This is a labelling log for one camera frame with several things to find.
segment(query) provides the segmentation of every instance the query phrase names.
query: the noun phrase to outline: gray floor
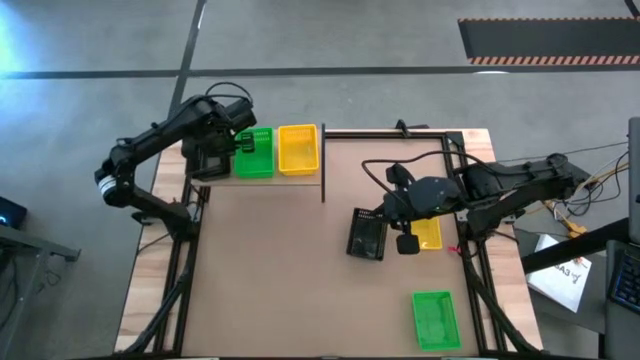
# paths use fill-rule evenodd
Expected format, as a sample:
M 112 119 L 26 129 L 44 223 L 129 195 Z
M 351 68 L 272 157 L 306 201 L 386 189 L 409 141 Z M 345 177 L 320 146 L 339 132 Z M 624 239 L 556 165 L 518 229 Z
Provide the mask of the gray floor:
M 0 71 L 179 69 L 195 0 L 0 1 Z M 193 69 L 467 65 L 460 17 L 628 16 L 623 1 L 210 0 Z M 326 123 L 489 128 L 501 159 L 624 141 L 640 115 L 640 74 L 547 73 L 232 79 L 256 101 L 262 125 Z M 190 79 L 184 96 L 216 79 Z M 20 359 L 109 354 L 140 227 L 109 208 L 93 171 L 116 137 L 166 116 L 175 79 L 0 80 L 0 196 L 26 205 L 26 229 L 83 249 L 63 281 L 36 301 L 15 349 Z M 588 171 L 624 147 L 571 160 Z M 155 161 L 138 171 L 149 188 Z M 627 215 L 623 196 L 583 220 Z M 607 188 L 613 194 L 615 188 Z M 519 227 L 561 231 L 540 212 Z M 545 348 L 596 356 L 596 336 L 538 314 Z

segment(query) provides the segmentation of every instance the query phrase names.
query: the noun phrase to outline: cable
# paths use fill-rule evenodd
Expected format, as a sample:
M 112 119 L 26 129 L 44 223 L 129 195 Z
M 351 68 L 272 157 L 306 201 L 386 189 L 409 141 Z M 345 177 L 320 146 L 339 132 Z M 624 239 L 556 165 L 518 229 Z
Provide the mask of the cable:
M 595 191 L 599 186 L 601 186 L 601 184 L 604 184 L 604 182 L 606 182 L 606 180 L 607 180 L 607 179 L 609 179 L 609 178 L 610 178 L 610 176 L 609 176 L 609 175 L 615 174 L 616 172 L 620 172 L 620 171 L 626 170 L 626 168 L 624 168 L 623 170 L 620 170 L 620 168 L 623 168 L 624 166 L 627 166 L 627 165 L 628 165 L 628 162 L 627 162 L 627 163 L 625 163 L 625 164 L 623 164 L 623 165 L 620 165 L 620 161 L 621 161 L 621 160 L 622 160 L 622 158 L 624 158 L 624 156 L 625 156 L 625 155 L 627 155 L 628 153 L 629 153 L 628 151 L 625 151 L 625 152 L 624 152 L 622 155 L 620 155 L 619 157 L 615 157 L 615 158 L 611 159 L 610 161 L 608 161 L 606 164 L 604 164 L 603 166 L 601 166 L 601 167 L 600 167 L 596 172 L 594 172 L 594 174 L 593 174 L 593 175 L 591 175 L 587 180 L 585 180 L 584 182 L 582 182 L 581 184 L 579 184 L 579 185 L 578 185 L 578 187 L 576 188 L 576 190 L 575 190 L 574 194 L 573 194 L 569 199 L 567 199 L 567 200 L 562 200 L 562 203 L 565 205 L 565 207 L 567 207 L 567 209 L 568 209 L 568 205 L 576 205 L 576 206 L 585 206 L 585 207 L 586 207 L 586 209 L 585 209 L 585 210 L 582 210 L 581 212 L 577 212 L 577 211 L 576 211 L 576 209 L 571 209 L 571 210 L 569 210 L 569 209 L 568 209 L 567 211 L 569 211 L 569 213 L 570 213 L 571 215 L 574 215 L 574 216 L 582 216 L 582 215 L 586 214 L 586 212 L 589 210 L 589 208 L 591 207 L 591 204 L 593 203 L 593 200 L 594 200 L 594 199 L 591 199 L 591 196 L 593 195 L 593 192 L 594 192 L 594 191 Z M 616 162 L 616 166 L 614 167 L 614 169 L 613 169 L 613 170 L 607 171 L 607 172 L 605 172 L 605 173 L 603 173 L 603 174 L 599 174 L 603 169 L 605 169 L 607 166 L 609 166 L 609 165 L 610 165 L 611 163 L 613 163 L 614 161 Z M 577 194 L 580 190 L 582 190 L 583 188 L 585 188 L 588 184 L 592 184 L 592 183 L 594 182 L 594 180 L 595 180 L 595 181 L 598 181 L 598 184 L 597 184 L 595 187 L 593 187 L 593 188 L 591 188 L 591 189 L 588 189 L 589 194 L 588 194 L 586 197 L 581 198 L 581 199 L 574 199 L 574 197 L 576 196 L 576 194 Z M 603 191 L 603 189 L 601 188 L 601 189 L 600 189 L 600 193 L 599 193 L 597 196 L 602 195 L 602 191 Z M 580 201 L 584 201 L 584 200 L 587 200 L 588 202 L 587 202 L 587 203 L 579 203 Z M 527 211 L 527 212 L 526 212 L 526 214 L 535 214 L 535 213 L 537 213 L 538 211 L 540 211 L 540 210 L 544 209 L 545 207 L 546 207 L 545 205 L 541 205 L 540 207 L 538 207 L 538 208 L 536 208 L 536 209 L 533 209 L 533 210 L 529 210 L 529 211 Z
M 605 148 L 614 147 L 614 146 L 620 146 L 620 145 L 628 144 L 628 143 L 629 143 L 628 141 L 621 141 L 621 142 L 617 142 L 617 143 L 613 143 L 613 144 L 607 144 L 607 145 L 601 145 L 601 146 L 594 146 L 594 147 L 589 147 L 589 148 L 571 150 L 571 151 L 563 152 L 563 153 L 560 153 L 560 154 L 571 155 L 571 154 L 577 154 L 577 153 L 584 152 L 584 151 L 592 151 L 592 150 L 605 149 Z M 517 158 L 517 159 L 496 160 L 496 162 L 512 162 L 512 161 L 521 161 L 521 160 L 536 160 L 536 159 L 544 159 L 547 156 L 548 155 L 530 156 L 530 157 L 523 157 L 523 158 Z
M 190 185 L 190 186 L 191 186 L 191 189 L 192 189 L 192 190 L 193 190 L 193 191 L 198 195 L 198 200 L 197 200 L 197 201 L 189 201 L 189 202 L 187 203 L 187 206 L 189 206 L 189 205 L 193 205 L 193 204 L 198 205 L 198 207 L 196 208 L 196 211 L 193 213 L 193 217 L 192 217 L 192 220 L 193 220 L 193 221 L 195 221 L 195 220 L 198 218 L 198 213 L 200 212 L 200 203 L 199 203 L 199 202 L 200 202 L 200 201 L 202 201 L 202 200 L 204 199 L 204 197 L 202 196 L 202 193 L 201 193 L 201 192 L 199 192 L 199 191 L 195 188 L 195 186 L 193 186 L 193 185 Z M 153 241 L 151 241 L 151 242 L 149 242 L 149 243 L 145 244 L 143 247 L 141 247 L 140 249 L 138 249 L 138 252 L 136 253 L 136 255 L 140 255 L 140 253 L 141 253 L 144 249 L 146 249 L 146 248 L 148 248 L 148 247 L 150 247 L 150 246 L 152 246 L 152 245 L 154 245 L 154 244 L 157 244 L 158 242 L 162 241 L 163 239 L 166 239 L 169 235 L 171 235 L 171 233 L 166 233 L 166 234 L 164 234 L 164 235 L 160 236 L 159 238 L 157 238 L 157 239 L 155 239 L 155 240 L 153 240 Z
M 398 200 L 401 204 L 403 204 L 407 209 L 411 209 L 411 207 L 402 198 L 400 198 L 400 196 L 398 196 L 396 193 L 394 193 L 388 186 L 386 186 L 382 181 L 380 181 L 380 179 L 378 179 L 375 175 L 373 175 L 373 173 L 369 170 L 369 168 L 367 168 L 367 164 L 408 164 L 408 163 L 412 163 L 412 162 L 418 161 L 418 160 L 420 160 L 420 159 L 422 159 L 424 157 L 431 156 L 431 155 L 438 155 L 438 154 L 464 156 L 464 157 L 466 157 L 468 159 L 471 159 L 471 160 L 475 161 L 477 164 L 479 164 L 480 166 L 484 167 L 489 172 L 491 172 L 491 173 L 493 173 L 495 175 L 506 175 L 506 176 L 510 176 L 510 175 L 530 175 L 532 173 L 531 171 L 514 171 L 514 172 L 499 171 L 499 170 L 493 169 L 492 167 L 487 165 L 487 163 L 485 163 L 484 161 L 480 160 L 479 158 L 477 158 L 477 157 L 475 157 L 473 155 L 470 155 L 470 154 L 467 154 L 467 153 L 463 153 L 463 152 L 459 152 L 459 151 L 449 151 L 449 150 L 429 151 L 429 152 L 426 152 L 424 154 L 418 155 L 418 156 L 416 156 L 414 158 L 407 159 L 407 160 L 393 160 L 393 159 L 371 159 L 371 160 L 365 160 L 365 161 L 362 162 L 362 169 L 364 170 L 365 173 L 367 173 L 367 175 L 369 175 L 371 180 L 373 180 L 376 184 L 378 184 L 378 186 L 383 188 L 391 196 L 395 197 L 396 200 Z
M 591 204 L 595 204 L 595 203 L 602 203 L 605 201 L 610 201 L 610 200 L 614 200 L 617 199 L 618 197 L 620 197 L 620 195 L 622 194 L 622 189 L 620 187 L 620 179 L 618 177 L 618 175 L 621 172 L 627 171 L 629 169 L 628 166 L 628 162 L 626 164 L 622 164 L 620 165 L 620 162 L 622 161 L 622 159 L 628 154 L 628 152 L 625 152 L 624 154 L 622 154 L 616 161 L 616 165 L 613 168 L 613 170 L 610 170 L 598 177 L 596 177 L 597 180 L 600 180 L 604 177 L 604 179 L 602 179 L 601 181 L 598 181 L 598 184 L 596 186 L 594 186 L 593 188 L 589 189 L 589 194 L 581 199 L 577 199 L 574 201 L 565 201 L 565 206 L 567 207 L 567 211 L 569 211 L 569 213 L 575 215 L 575 216 L 582 216 L 584 214 L 587 213 L 587 211 L 589 210 Z M 606 198 L 606 199 L 600 199 L 600 197 L 602 196 L 603 192 L 604 192 L 604 184 L 611 178 L 615 176 L 616 179 L 616 187 L 617 187 L 617 193 L 616 195 Z M 598 193 L 598 195 L 596 195 L 595 197 L 592 196 L 593 193 L 596 190 L 600 190 L 600 192 Z M 575 209 L 571 209 L 569 206 L 570 205 L 574 205 L 574 206 L 585 206 L 585 210 L 583 210 L 582 212 L 576 213 Z
M 242 95 L 231 95 L 231 94 L 212 94 L 212 95 L 205 95 L 205 98 L 217 98 L 217 97 L 223 97 L 223 98 L 229 98 L 229 99 L 243 99 L 243 100 L 247 100 L 248 102 L 252 103 L 252 100 L 247 98 L 246 96 L 242 96 Z
M 245 93 L 245 95 L 247 95 L 246 99 L 249 100 L 250 103 L 253 104 L 253 98 L 251 97 L 251 94 L 249 93 L 249 91 L 247 91 L 247 89 L 243 88 L 242 86 L 231 82 L 231 81 L 221 81 L 221 82 L 217 82 L 211 86 L 209 86 L 209 88 L 207 89 L 207 91 L 204 92 L 205 95 L 208 96 L 216 96 L 216 97 L 226 97 L 226 96 L 222 96 L 222 95 L 209 95 L 209 93 L 211 92 L 211 90 L 213 90 L 213 88 L 218 87 L 218 86 L 222 86 L 222 85 L 229 85 L 229 86 L 233 86 L 236 89 L 240 89 L 240 91 L 242 91 L 243 93 Z
M 504 237 L 506 237 L 507 239 L 511 239 L 511 240 L 515 241 L 515 242 L 516 242 L 516 244 L 520 245 L 520 240 L 518 240 L 518 239 L 517 239 L 515 236 L 513 236 L 513 235 L 509 235 L 509 234 L 503 233 L 502 231 L 498 231 L 498 230 L 493 230 L 493 233 L 494 233 L 494 234 L 498 234 L 498 235 L 500 235 L 500 236 L 504 236 Z
M 167 238 L 169 235 L 171 235 L 171 233 L 166 233 L 166 234 L 164 234 L 164 235 L 160 236 L 159 238 L 157 238 L 157 239 L 155 239 L 155 240 L 151 241 L 150 243 L 145 244 L 143 247 L 141 247 L 140 249 L 138 249 L 138 255 L 140 255 L 140 253 L 141 253 L 144 249 L 146 249 L 146 248 L 148 248 L 149 246 L 151 246 L 151 245 L 153 245 L 153 244 L 155 244 L 155 243 L 157 243 L 157 242 L 161 241 L 162 239 Z

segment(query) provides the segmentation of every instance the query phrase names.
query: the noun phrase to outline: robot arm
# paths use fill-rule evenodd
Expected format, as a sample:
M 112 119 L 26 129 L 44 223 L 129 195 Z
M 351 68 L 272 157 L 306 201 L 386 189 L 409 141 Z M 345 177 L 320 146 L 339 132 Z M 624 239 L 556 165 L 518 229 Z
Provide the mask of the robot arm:
M 404 254 L 420 251 L 417 237 L 411 234 L 412 221 L 467 211 L 460 231 L 475 241 L 490 235 L 503 218 L 521 216 L 536 201 L 568 199 L 587 179 L 561 154 L 515 166 L 476 163 L 456 169 L 454 178 L 415 180 L 399 163 L 388 168 L 386 175 L 395 190 L 383 196 L 374 213 L 403 232 L 398 251 Z
M 179 140 L 183 140 L 183 155 L 187 156 L 228 158 L 239 146 L 251 152 L 250 136 L 241 143 L 234 137 L 256 124 L 252 106 L 246 98 L 225 107 L 211 96 L 194 96 L 166 121 L 152 123 L 151 129 L 134 138 L 119 139 L 94 174 L 104 201 L 120 208 L 132 206 L 161 219 L 174 239 L 195 235 L 197 229 L 186 206 L 167 203 L 136 186 L 136 167 Z

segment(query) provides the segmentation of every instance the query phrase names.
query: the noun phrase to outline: black basket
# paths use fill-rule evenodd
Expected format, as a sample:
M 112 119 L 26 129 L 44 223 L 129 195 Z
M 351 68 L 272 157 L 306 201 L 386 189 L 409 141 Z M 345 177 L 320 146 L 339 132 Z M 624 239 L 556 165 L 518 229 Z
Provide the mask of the black basket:
M 386 237 L 387 223 L 382 215 L 373 215 L 366 209 L 353 209 L 347 254 L 382 261 Z

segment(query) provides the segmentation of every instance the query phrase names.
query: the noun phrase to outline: black cable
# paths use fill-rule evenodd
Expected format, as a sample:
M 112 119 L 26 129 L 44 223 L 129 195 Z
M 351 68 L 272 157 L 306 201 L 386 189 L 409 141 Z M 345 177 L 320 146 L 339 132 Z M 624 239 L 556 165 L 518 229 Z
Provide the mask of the black cable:
M 479 158 L 477 158 L 477 157 L 475 157 L 473 155 L 470 155 L 470 154 L 467 154 L 467 153 L 464 153 L 464 152 L 449 151 L 449 150 L 429 151 L 429 152 L 426 152 L 424 154 L 420 154 L 420 155 L 418 155 L 418 156 L 416 156 L 414 158 L 406 159 L 406 160 L 393 160 L 393 159 L 370 159 L 370 160 L 365 160 L 365 161 L 362 162 L 362 169 L 364 170 L 365 173 L 367 173 L 367 175 L 369 175 L 371 180 L 373 180 L 376 184 L 378 184 L 378 186 L 383 188 L 391 196 L 395 197 L 396 200 L 398 200 L 406 208 L 410 209 L 411 207 L 402 198 L 400 198 L 396 193 L 393 192 L 393 190 L 391 190 L 382 181 L 380 181 L 380 179 L 378 179 L 375 175 L 373 175 L 373 173 L 369 170 L 369 168 L 367 168 L 367 164 L 408 164 L 408 163 L 412 163 L 412 162 L 418 161 L 418 160 L 420 160 L 420 159 L 422 159 L 424 157 L 431 156 L 431 155 L 438 155 L 438 154 L 464 156 L 464 157 L 466 157 L 468 159 L 471 159 L 471 160 L 475 161 L 477 164 L 479 164 L 480 166 L 484 167 L 489 172 L 491 172 L 491 173 L 493 173 L 495 175 L 505 175 L 505 176 L 530 175 L 532 173 L 530 171 L 513 171 L 513 172 L 499 171 L 499 170 L 493 169 L 492 167 L 487 165 L 487 163 L 485 163 L 484 161 L 480 160 Z M 548 169 L 538 170 L 537 172 L 542 172 L 542 171 L 546 171 L 546 170 L 548 170 Z
M 44 275 L 45 275 L 45 280 L 47 281 L 47 285 L 49 285 L 50 287 L 54 287 L 58 285 L 62 280 L 62 276 L 60 276 L 58 273 L 56 273 L 51 269 L 45 270 Z M 36 294 L 40 294 L 44 289 L 45 289 L 45 284 L 41 282 L 38 288 L 38 291 L 36 291 Z
M 211 90 L 213 90 L 213 88 L 218 87 L 218 86 L 222 86 L 222 85 L 229 85 L 229 86 L 233 86 L 236 89 L 240 89 L 240 91 L 242 91 L 243 93 L 245 93 L 245 95 L 247 95 L 247 100 L 249 100 L 250 103 L 253 104 L 253 98 L 251 97 L 251 94 L 249 93 L 249 91 L 247 91 L 247 89 L 243 88 L 242 86 L 231 82 L 231 81 L 221 81 L 221 82 L 217 82 L 211 86 L 209 86 L 209 88 L 207 89 L 207 91 L 204 92 L 205 95 L 209 95 L 209 93 L 211 92 Z
M 618 165 L 620 164 L 620 161 L 622 160 L 622 158 L 623 158 L 623 157 L 624 157 L 624 155 L 623 155 L 623 156 L 621 156 L 621 157 L 618 159 L 618 161 L 616 161 L 616 167 L 615 167 L 616 172 L 615 172 L 614 174 L 615 174 L 615 178 L 616 178 L 616 187 L 617 187 L 617 189 L 618 189 L 618 190 L 617 190 L 617 193 L 616 193 L 614 196 L 608 197 L 608 198 L 606 198 L 606 199 L 601 199 L 601 200 L 595 199 L 595 200 L 593 200 L 593 201 L 592 201 L 592 203 L 602 203 L 602 202 L 610 201 L 610 200 L 614 200 L 614 199 L 617 199 L 617 198 L 619 198 L 619 197 L 620 197 L 620 195 L 622 194 L 622 188 L 620 187 L 620 178 L 618 177 L 618 174 L 620 174 L 620 173 L 621 173 L 621 171 L 620 171 L 620 170 L 618 170 Z
M 18 295 L 20 293 L 20 289 L 18 287 L 18 264 L 16 263 L 15 256 L 11 259 L 11 262 L 13 264 L 13 278 L 11 280 L 11 284 L 13 285 L 13 303 L 11 304 L 11 307 L 9 308 L 9 312 L 7 313 L 5 318 L 2 320 L 2 322 L 0 322 L 0 333 L 2 332 L 2 330 L 4 330 L 4 327 L 9 322 L 9 319 L 11 319 L 11 315 L 13 315 L 13 311 L 18 305 Z M 9 295 L 9 290 L 10 290 L 10 287 L 7 287 L 7 291 L 2 296 L 2 301 L 0 303 L 5 302 L 6 297 Z
M 493 230 L 493 233 L 494 233 L 494 234 L 498 234 L 498 235 L 500 235 L 500 236 L 504 236 L 504 237 L 506 237 L 507 239 L 511 239 L 511 240 L 515 241 L 515 242 L 516 242 L 516 244 L 520 245 L 520 240 L 518 240 L 518 239 L 517 239 L 515 236 L 513 236 L 513 235 L 509 235 L 509 234 L 503 233 L 502 231 L 498 231 L 498 230 Z
M 193 191 L 198 195 L 198 200 L 197 200 L 197 201 L 189 201 L 189 202 L 187 203 L 187 206 L 189 206 L 189 205 L 193 205 L 193 204 L 198 205 L 198 207 L 196 208 L 196 211 L 193 213 L 193 217 L 192 217 L 192 220 L 193 220 L 193 221 L 195 221 L 195 220 L 197 219 L 197 217 L 198 217 L 198 213 L 200 212 L 200 203 L 199 203 L 199 202 L 200 202 L 200 199 L 203 199 L 203 197 L 202 197 L 202 193 L 200 193 L 198 190 L 196 190 L 196 188 L 195 188 L 193 185 L 191 186 L 191 188 L 192 188 L 192 190 L 193 190 Z M 163 240 L 163 239 L 166 239 L 169 235 L 171 235 L 171 234 L 170 234 L 170 233 L 166 233 L 166 234 L 164 234 L 164 235 L 160 236 L 159 238 L 157 238 L 157 239 L 155 239 L 155 240 L 153 240 L 153 241 L 149 242 L 148 244 L 145 244 L 143 247 L 141 247 L 140 249 L 138 249 L 138 252 L 136 253 L 136 255 L 140 255 L 140 253 L 141 253 L 144 249 L 146 249 L 146 248 L 148 248 L 148 247 L 150 247 L 150 246 L 152 246 L 152 245 L 154 245 L 154 244 L 156 244 L 156 243 L 160 242 L 160 241 L 161 241 L 161 240 Z
M 242 96 L 242 95 L 231 95 L 231 94 L 212 94 L 212 95 L 205 95 L 204 97 L 206 98 L 217 98 L 217 97 L 222 97 L 222 98 L 229 98 L 229 99 L 242 99 L 242 100 L 247 100 L 248 102 L 252 103 L 252 100 L 247 98 L 246 96 Z
M 166 234 L 164 234 L 164 235 L 160 236 L 159 238 L 157 238 L 157 239 L 155 239 L 155 240 L 151 241 L 150 243 L 145 244 L 143 247 L 141 247 L 140 249 L 138 249 L 138 255 L 140 255 L 140 253 L 141 253 L 144 249 L 148 248 L 149 246 L 151 246 L 151 245 L 153 245 L 153 244 L 155 244 L 155 243 L 157 243 L 157 242 L 159 242 L 159 241 L 161 241 L 161 240 L 163 240 L 163 239 L 166 239 L 169 235 L 171 235 L 171 234 L 170 234 L 170 233 L 166 233 Z
M 571 154 L 577 154 L 577 153 L 584 152 L 584 151 L 592 151 L 592 150 L 605 149 L 605 148 L 614 147 L 614 146 L 620 146 L 620 145 L 628 144 L 628 143 L 629 143 L 628 141 L 621 141 L 621 142 L 617 142 L 617 143 L 613 143 L 613 144 L 607 144 L 607 145 L 601 145 L 601 146 L 594 146 L 594 147 L 589 147 L 589 148 L 571 150 L 571 151 L 567 151 L 567 152 L 562 152 L 560 154 L 562 154 L 562 155 L 571 155 Z M 529 156 L 529 157 L 523 157 L 523 158 L 517 158 L 517 159 L 496 160 L 496 162 L 512 162 L 512 161 L 521 161 L 521 160 L 536 160 L 536 159 L 544 159 L 547 156 L 548 155 Z
M 586 197 L 581 198 L 581 199 L 578 199 L 578 200 L 575 200 L 575 201 L 572 201 L 572 202 L 570 202 L 570 203 L 569 203 L 569 202 L 565 202 L 565 206 L 567 207 L 567 210 L 569 211 L 569 213 L 570 213 L 570 214 L 574 214 L 574 215 L 576 215 L 576 216 L 582 216 L 582 215 L 584 215 L 584 214 L 586 214 L 586 213 L 587 213 L 587 211 L 589 210 L 589 208 L 590 208 L 591 204 L 596 204 L 596 203 L 602 203 L 602 202 L 606 202 L 606 201 L 611 201 L 611 200 L 614 200 L 614 199 L 617 199 L 618 197 L 620 197 L 620 195 L 622 194 L 622 188 L 620 187 L 620 178 L 618 177 L 618 175 L 619 175 L 621 172 L 627 171 L 627 170 L 628 170 L 628 168 L 627 168 L 627 169 L 622 169 L 622 170 L 619 170 L 618 168 L 620 167 L 620 162 L 622 161 L 622 159 L 623 159 L 627 154 L 628 154 L 628 152 L 627 152 L 627 153 L 624 153 L 624 154 L 623 154 L 622 156 L 620 156 L 620 157 L 618 158 L 618 160 L 616 161 L 616 164 L 615 164 L 615 167 L 614 167 L 614 169 L 616 169 L 616 171 L 615 171 L 615 172 L 613 172 L 613 173 L 611 173 L 611 174 L 609 174 L 609 175 L 607 175 L 603 180 L 599 181 L 599 182 L 598 182 L 598 184 L 597 184 L 596 186 L 594 186 L 593 188 L 589 189 L 589 194 L 588 194 Z M 609 179 L 611 179 L 611 178 L 612 178 L 612 177 L 614 177 L 614 176 L 615 176 L 615 180 L 616 180 L 616 187 L 617 187 L 617 193 L 616 193 L 616 195 L 611 196 L 611 197 L 606 198 L 606 199 L 600 199 L 600 197 L 602 196 L 602 194 L 603 194 L 603 192 L 604 192 L 604 184 L 605 184 Z M 600 190 L 600 192 L 598 193 L 598 195 L 596 195 L 596 196 L 593 196 L 593 197 L 592 197 L 593 193 L 594 193 L 597 189 L 599 189 L 599 190 Z M 574 209 L 574 210 L 572 210 L 572 209 L 569 207 L 569 205 L 574 205 L 574 206 L 575 206 L 575 205 L 577 205 L 577 206 L 586 206 L 586 208 L 585 208 L 585 210 L 583 210 L 582 212 L 580 212 L 580 213 L 577 213 L 577 214 L 576 214 L 576 213 L 575 213 L 575 209 Z

